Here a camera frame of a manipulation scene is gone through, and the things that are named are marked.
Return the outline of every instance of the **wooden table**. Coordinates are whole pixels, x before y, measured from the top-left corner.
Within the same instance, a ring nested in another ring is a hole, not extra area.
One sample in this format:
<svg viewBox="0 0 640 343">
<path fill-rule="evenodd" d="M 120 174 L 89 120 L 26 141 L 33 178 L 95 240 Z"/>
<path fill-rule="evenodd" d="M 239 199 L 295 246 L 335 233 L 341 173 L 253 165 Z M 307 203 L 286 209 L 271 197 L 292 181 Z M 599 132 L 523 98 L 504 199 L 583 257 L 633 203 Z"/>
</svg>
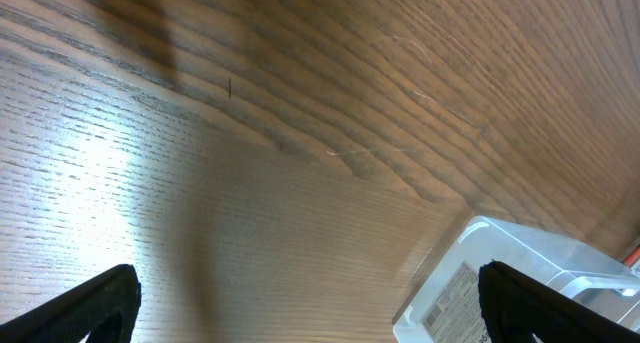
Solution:
<svg viewBox="0 0 640 343">
<path fill-rule="evenodd" d="M 473 212 L 620 257 L 638 1 L 0 0 L 0 317 L 131 262 L 135 341 L 390 342 Z"/>
</svg>

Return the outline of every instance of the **table top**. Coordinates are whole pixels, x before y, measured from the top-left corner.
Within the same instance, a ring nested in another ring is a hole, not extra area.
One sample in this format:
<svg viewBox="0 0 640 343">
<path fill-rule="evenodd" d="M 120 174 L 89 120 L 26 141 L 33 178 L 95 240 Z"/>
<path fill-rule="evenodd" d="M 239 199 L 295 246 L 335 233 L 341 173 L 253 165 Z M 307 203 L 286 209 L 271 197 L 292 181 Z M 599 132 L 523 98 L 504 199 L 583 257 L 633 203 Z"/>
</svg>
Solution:
<svg viewBox="0 0 640 343">
<path fill-rule="evenodd" d="M 0 317 L 133 263 L 136 341 L 389 342 L 473 214 L 619 258 L 637 2 L 0 0 Z"/>
</svg>

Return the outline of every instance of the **label inside container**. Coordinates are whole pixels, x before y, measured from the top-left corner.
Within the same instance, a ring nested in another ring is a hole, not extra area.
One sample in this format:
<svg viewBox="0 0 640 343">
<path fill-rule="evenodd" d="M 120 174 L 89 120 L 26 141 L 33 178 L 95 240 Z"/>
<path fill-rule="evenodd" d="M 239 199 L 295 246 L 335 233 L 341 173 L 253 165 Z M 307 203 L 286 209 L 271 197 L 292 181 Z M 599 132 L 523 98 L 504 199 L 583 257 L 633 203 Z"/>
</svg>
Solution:
<svg viewBox="0 0 640 343">
<path fill-rule="evenodd" d="M 427 311 L 423 324 L 435 343 L 491 342 L 480 313 L 478 274 L 460 265 Z"/>
</svg>

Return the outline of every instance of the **plastic container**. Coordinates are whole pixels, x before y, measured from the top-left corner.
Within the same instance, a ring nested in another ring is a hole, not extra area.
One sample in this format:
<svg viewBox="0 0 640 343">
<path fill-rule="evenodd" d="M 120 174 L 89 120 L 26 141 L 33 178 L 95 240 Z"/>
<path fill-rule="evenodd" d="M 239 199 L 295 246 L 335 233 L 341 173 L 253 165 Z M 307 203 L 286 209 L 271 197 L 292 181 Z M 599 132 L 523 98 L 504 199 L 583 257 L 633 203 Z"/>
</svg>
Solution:
<svg viewBox="0 0 640 343">
<path fill-rule="evenodd" d="M 461 269 L 466 269 L 467 275 L 477 275 L 479 268 L 491 260 L 505 262 L 587 307 L 589 303 L 597 303 L 594 311 L 614 322 L 621 323 L 626 318 L 622 324 L 628 328 L 635 328 L 632 327 L 634 322 L 637 324 L 627 315 L 640 297 L 638 294 L 631 298 L 640 290 L 640 278 L 631 274 L 629 268 L 575 239 L 478 216 L 469 222 L 393 327 L 398 342 L 438 343 L 442 338 L 425 323 L 427 318 L 433 321 L 433 316 L 429 316 L 434 313 L 433 307 L 444 298 L 458 299 L 462 294 L 453 291 L 451 297 L 443 297 L 443 292 L 453 289 L 455 282 L 452 280 L 459 280 L 460 274 L 464 273 Z M 468 283 L 465 290 L 473 284 Z M 600 295 L 591 289 L 606 290 L 606 294 Z M 476 305 L 473 308 L 477 312 L 466 314 L 477 313 L 479 317 L 479 304 L 476 302 Z"/>
</svg>

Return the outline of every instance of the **black object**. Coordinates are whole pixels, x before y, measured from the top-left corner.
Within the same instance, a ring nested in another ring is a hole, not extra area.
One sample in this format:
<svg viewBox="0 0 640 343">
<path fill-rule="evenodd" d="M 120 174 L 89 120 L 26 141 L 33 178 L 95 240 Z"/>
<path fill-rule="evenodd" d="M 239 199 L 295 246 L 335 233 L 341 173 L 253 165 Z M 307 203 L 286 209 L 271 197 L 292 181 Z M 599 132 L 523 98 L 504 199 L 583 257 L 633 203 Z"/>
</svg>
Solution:
<svg viewBox="0 0 640 343">
<path fill-rule="evenodd" d="M 0 342 L 128 343 L 141 303 L 132 265 L 121 264 L 0 326 Z"/>
<path fill-rule="evenodd" d="M 492 343 L 634 342 L 640 335 L 502 262 L 480 268 L 482 318 Z"/>
</svg>

